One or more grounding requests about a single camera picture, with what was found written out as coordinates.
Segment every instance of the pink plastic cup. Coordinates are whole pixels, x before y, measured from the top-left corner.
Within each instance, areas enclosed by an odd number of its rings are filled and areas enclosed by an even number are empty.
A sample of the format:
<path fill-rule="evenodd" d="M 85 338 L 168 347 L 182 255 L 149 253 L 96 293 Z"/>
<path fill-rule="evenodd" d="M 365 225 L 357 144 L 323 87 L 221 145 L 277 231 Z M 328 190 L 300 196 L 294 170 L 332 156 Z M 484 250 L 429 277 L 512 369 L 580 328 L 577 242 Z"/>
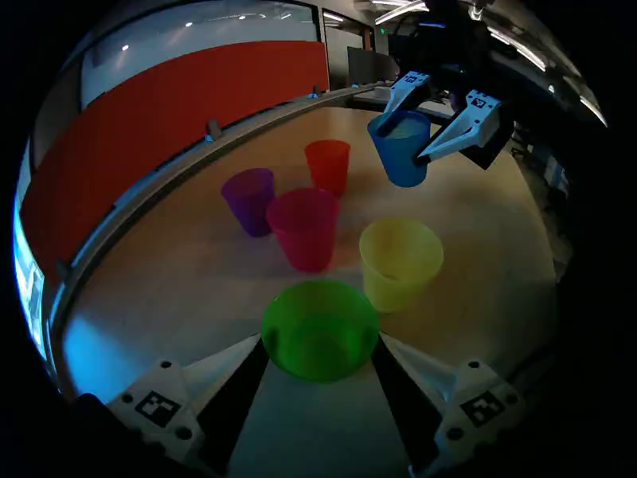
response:
<path fill-rule="evenodd" d="M 270 203 L 268 224 L 293 268 L 302 272 L 327 268 L 334 252 L 339 210 L 331 192 L 312 188 L 292 190 Z"/>

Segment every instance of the blue plastic cup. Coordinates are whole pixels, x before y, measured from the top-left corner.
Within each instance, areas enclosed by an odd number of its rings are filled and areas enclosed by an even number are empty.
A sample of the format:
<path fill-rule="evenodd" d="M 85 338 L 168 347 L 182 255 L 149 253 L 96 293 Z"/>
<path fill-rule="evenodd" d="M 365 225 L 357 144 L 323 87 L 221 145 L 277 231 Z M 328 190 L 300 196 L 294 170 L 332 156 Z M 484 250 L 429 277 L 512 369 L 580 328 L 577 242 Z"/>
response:
<path fill-rule="evenodd" d="M 389 181 L 400 187 L 418 186 L 427 175 L 427 165 L 417 167 L 413 158 L 429 141 L 432 123 L 421 113 L 398 110 L 391 121 L 396 126 L 387 136 L 377 136 L 376 130 L 385 115 L 377 116 L 367 125 L 374 146 L 381 157 Z"/>

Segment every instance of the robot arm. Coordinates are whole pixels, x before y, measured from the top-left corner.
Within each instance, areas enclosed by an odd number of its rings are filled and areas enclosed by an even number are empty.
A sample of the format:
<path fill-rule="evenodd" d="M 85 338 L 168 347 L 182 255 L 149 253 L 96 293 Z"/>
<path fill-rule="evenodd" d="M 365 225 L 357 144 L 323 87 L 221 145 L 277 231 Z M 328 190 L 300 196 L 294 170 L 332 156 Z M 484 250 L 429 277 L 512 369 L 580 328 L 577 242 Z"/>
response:
<path fill-rule="evenodd" d="M 377 129 L 379 136 L 390 134 L 397 126 L 396 111 L 415 107 L 431 96 L 431 80 L 428 74 L 411 71 L 392 86 L 384 119 Z M 466 100 L 467 106 L 456 112 L 446 127 L 423 144 L 420 153 L 413 158 L 416 166 L 426 166 L 456 152 L 462 152 L 484 169 L 493 162 L 510 137 L 513 122 L 505 119 L 503 102 L 493 96 L 473 89 Z"/>

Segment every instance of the window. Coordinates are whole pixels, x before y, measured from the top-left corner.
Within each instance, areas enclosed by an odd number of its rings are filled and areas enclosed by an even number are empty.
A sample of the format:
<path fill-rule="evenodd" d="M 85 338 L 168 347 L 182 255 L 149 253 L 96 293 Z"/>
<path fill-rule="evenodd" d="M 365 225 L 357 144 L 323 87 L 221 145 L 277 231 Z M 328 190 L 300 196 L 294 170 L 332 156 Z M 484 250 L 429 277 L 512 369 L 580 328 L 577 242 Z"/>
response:
<path fill-rule="evenodd" d="M 317 41 L 312 9 L 221 0 L 175 6 L 116 30 L 86 52 L 82 107 L 128 78 L 187 53 L 247 41 Z"/>
<path fill-rule="evenodd" d="M 25 313 L 31 337 L 42 358 L 46 359 L 44 338 L 42 336 L 42 289 L 44 288 L 45 277 L 37 266 L 31 249 L 26 242 L 18 208 L 19 201 L 18 196 L 16 196 L 14 203 L 15 276 L 18 281 L 20 301 L 22 302 L 22 309 Z"/>

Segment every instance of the purple plastic cup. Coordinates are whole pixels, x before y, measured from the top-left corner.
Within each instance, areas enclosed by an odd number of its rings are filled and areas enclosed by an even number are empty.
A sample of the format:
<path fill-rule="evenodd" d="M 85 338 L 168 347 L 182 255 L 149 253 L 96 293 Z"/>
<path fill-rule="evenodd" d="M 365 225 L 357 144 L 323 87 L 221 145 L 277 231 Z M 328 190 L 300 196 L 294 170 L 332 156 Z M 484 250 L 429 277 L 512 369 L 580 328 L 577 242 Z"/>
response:
<path fill-rule="evenodd" d="M 272 171 L 264 167 L 241 171 L 225 182 L 221 195 L 248 235 L 262 237 L 272 231 L 265 220 L 274 199 Z"/>

